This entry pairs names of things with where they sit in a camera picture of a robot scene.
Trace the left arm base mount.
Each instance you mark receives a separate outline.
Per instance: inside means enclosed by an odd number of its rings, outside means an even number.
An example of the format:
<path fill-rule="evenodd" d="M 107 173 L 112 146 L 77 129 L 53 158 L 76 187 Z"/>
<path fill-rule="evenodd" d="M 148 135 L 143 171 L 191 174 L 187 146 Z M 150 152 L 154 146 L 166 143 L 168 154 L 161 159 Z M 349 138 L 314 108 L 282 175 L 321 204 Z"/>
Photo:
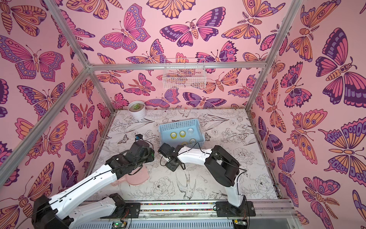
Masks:
<path fill-rule="evenodd" d="M 136 219 L 139 217 L 141 210 L 140 202 L 125 202 L 125 200 L 117 193 L 108 196 L 114 202 L 115 210 L 110 214 L 101 217 L 101 219 L 128 218 Z"/>

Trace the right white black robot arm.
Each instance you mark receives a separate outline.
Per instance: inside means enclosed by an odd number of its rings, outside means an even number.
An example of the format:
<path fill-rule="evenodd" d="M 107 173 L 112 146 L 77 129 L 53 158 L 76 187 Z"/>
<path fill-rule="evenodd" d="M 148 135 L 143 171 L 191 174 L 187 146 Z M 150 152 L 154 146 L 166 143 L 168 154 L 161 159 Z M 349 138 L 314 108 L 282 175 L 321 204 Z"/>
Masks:
<path fill-rule="evenodd" d="M 175 172 L 178 167 L 185 169 L 186 164 L 206 167 L 215 181 L 225 187 L 228 203 L 236 208 L 242 206 L 244 196 L 239 193 L 237 184 L 237 177 L 241 170 L 240 163 L 221 146 L 215 145 L 212 149 L 201 149 L 178 145 L 174 148 L 164 143 L 158 153 L 166 160 L 163 166 L 172 172 Z"/>

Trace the light blue plastic storage basket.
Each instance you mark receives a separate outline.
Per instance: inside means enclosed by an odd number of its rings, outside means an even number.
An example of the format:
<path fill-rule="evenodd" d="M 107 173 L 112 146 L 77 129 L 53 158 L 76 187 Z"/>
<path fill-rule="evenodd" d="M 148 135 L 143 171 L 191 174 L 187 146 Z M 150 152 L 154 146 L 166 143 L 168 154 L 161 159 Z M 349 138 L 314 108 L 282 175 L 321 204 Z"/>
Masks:
<path fill-rule="evenodd" d="M 198 119 L 187 119 L 183 121 L 161 124 L 158 127 L 161 143 L 171 147 L 178 145 L 198 148 L 205 142 L 205 134 Z"/>

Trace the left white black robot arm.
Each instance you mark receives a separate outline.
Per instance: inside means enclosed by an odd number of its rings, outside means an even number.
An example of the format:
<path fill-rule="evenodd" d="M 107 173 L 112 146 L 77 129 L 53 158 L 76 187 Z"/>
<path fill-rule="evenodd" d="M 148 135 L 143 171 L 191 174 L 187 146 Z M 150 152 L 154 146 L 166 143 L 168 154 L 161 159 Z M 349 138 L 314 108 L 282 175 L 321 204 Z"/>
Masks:
<path fill-rule="evenodd" d="M 92 204 L 82 205 L 92 194 L 125 175 L 133 175 L 144 163 L 154 160 L 154 148 L 144 140 L 135 141 L 129 150 L 112 156 L 82 181 L 52 197 L 42 195 L 33 203 L 30 216 L 35 229 L 74 229 L 103 217 L 126 217 L 130 213 L 117 193 Z"/>

